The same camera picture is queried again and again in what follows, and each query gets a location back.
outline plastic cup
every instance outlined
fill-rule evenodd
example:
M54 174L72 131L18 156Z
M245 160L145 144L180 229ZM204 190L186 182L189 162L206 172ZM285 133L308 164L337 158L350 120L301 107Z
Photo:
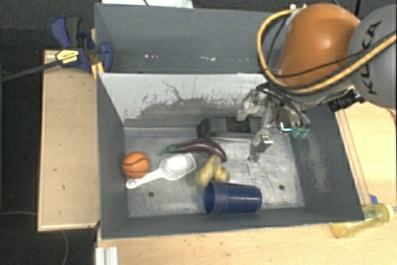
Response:
M262 193L255 186L211 181L204 190L208 214L253 213L262 205Z

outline eggplant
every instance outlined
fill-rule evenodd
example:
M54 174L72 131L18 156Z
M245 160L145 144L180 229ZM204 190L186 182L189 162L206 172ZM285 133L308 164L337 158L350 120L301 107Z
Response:
M175 145L170 145L163 150L160 155L166 153L191 153L193 151L206 153L208 156L218 155L222 162L226 162L228 160L228 157L226 156L226 153L222 147L211 139L207 138L198 138Z

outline yellow cable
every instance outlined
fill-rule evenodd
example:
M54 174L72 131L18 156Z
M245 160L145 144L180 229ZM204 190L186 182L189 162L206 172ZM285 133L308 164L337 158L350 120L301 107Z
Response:
M258 35L257 35L258 57L259 57L259 61L261 62L261 65L262 65L262 67L264 69L265 74L267 75L267 77L272 82L274 82L274 83L276 83L276 84L278 84L280 86L283 86L285 88L288 88L288 86L286 84L284 84L283 82L281 82L279 79L277 79L273 75L273 73L270 71L269 67L267 66L267 63L266 63L265 58L264 58L264 52L263 52L263 49L262 49L262 36L263 36L263 33L264 33L266 27L274 19L277 19L277 18L282 17L282 16L286 16L286 15L292 13L295 10L296 9L290 9L290 10L287 10L287 11L280 11L280 12L276 12L275 14L271 15L270 17L268 17L263 22L263 24L261 25L261 27L258 30ZM335 74L334 76L331 76L329 79L325 79L324 81L321 81L320 83L314 84L312 86L309 86L309 87L303 88L303 89L287 89L287 92L305 94L305 93L319 91L320 89L324 89L324 88L326 88L326 87L328 87L328 86L340 81L341 79L345 78L346 76L350 75L351 73L353 73L354 71L359 69L364 64L368 63L372 58L375 58L384 49L386 49L387 47L392 45L395 41L396 41L396 35L392 35L390 38L388 38L385 41L383 41L381 44L379 44L374 49L369 51L363 57L359 58L351 66L349 66L348 68L344 69L343 71Z

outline white spoon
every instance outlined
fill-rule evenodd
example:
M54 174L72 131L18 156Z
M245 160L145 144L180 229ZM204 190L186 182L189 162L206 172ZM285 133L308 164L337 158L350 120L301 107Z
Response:
M134 189L155 179L164 178L170 181L178 180L181 177L186 176L188 173L191 173L194 169L196 169L196 167L197 165L192 154L176 154L164 158L160 162L159 169L148 173L143 178L129 179L125 185L127 189Z

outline orange ball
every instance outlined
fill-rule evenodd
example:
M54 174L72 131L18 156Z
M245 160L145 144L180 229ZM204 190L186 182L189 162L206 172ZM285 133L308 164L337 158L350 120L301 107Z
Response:
M126 177L139 179L149 172L150 161L144 153L133 151L124 157L122 168Z

